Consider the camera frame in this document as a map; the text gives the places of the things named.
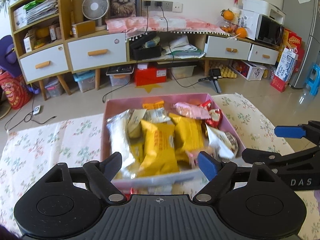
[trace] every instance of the black plug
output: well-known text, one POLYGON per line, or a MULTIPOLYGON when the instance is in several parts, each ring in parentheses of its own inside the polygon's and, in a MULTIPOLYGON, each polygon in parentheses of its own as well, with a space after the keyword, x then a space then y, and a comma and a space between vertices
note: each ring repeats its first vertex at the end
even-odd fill
POLYGON ((162 7, 162 1, 156 1, 155 2, 156 7, 162 7))
POLYGON ((151 6, 151 1, 144 1, 144 6, 151 6))

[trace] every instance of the sticker on drawer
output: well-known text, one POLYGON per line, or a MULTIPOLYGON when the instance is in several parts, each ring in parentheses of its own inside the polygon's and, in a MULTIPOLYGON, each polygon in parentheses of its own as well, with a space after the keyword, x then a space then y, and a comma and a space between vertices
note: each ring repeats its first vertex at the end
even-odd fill
POLYGON ((165 77, 167 75, 167 70, 157 70, 157 77, 165 77))

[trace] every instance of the refrigerator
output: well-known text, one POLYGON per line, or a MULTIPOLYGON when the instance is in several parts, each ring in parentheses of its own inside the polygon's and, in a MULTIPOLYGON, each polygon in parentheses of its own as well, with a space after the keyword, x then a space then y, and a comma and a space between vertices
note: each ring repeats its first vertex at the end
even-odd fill
POLYGON ((298 0, 284 0, 283 12, 286 14, 284 27, 295 32, 306 44, 300 69, 289 81, 292 87, 303 88, 320 51, 320 1, 300 4, 298 0))

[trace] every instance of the red bucket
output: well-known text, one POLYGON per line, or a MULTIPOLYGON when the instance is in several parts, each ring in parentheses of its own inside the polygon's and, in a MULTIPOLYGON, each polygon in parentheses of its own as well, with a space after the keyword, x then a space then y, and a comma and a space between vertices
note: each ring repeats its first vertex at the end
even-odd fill
POLYGON ((13 78, 9 72, 4 72, 0 75, 0 86, 14 110, 23 107, 31 99, 22 75, 13 78))

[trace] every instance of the tile floor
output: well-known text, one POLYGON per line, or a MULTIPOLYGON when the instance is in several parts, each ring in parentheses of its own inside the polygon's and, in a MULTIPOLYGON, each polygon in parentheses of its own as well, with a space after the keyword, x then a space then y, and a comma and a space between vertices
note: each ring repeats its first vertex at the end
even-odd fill
MULTIPOLYGON (((197 82, 203 76, 203 70, 197 69, 194 75, 190 78, 179 79, 178 82, 183 86, 188 86, 197 82)), ((41 95, 35 96, 34 106, 43 106, 41 114, 35 116, 39 122, 44 122, 52 116, 57 116, 49 123, 59 122, 71 118, 81 116, 94 115, 103 113, 104 104, 102 96, 116 87, 111 87, 110 81, 102 78, 100 90, 90 90, 81 93, 77 89, 76 83, 71 84, 73 94, 68 96, 63 94, 60 97, 50 98, 43 101, 41 95)), ((307 123, 308 120, 319 120, 320 97, 310 98, 305 97, 300 104, 301 96, 304 94, 302 89, 292 89, 287 87, 285 92, 280 93, 270 86, 268 80, 262 81, 247 81, 238 76, 236 79, 221 79, 219 80, 222 93, 239 93, 249 99, 275 126, 277 125, 297 125, 299 123, 307 123)), ((135 88, 135 84, 129 84, 119 90, 113 91, 106 96, 106 99, 111 98, 126 98, 148 95, 161 95, 173 93, 217 93, 211 87, 209 82, 201 82, 189 88, 183 88, 177 84, 175 80, 168 80, 166 83, 160 84, 162 88, 153 89, 148 94, 144 89, 135 88)), ((21 111, 11 121, 9 127, 17 124, 24 116, 32 109, 32 100, 25 105, 21 111)), ((11 110, 10 113, 0 120, 0 153, 6 144, 7 134, 4 130, 4 124, 15 114, 16 111, 11 110)), ((38 126, 35 122, 22 122, 13 130, 23 130, 38 126)), ((307 147, 313 147, 313 144, 306 139, 289 139, 289 144, 295 151, 302 150, 307 147)))

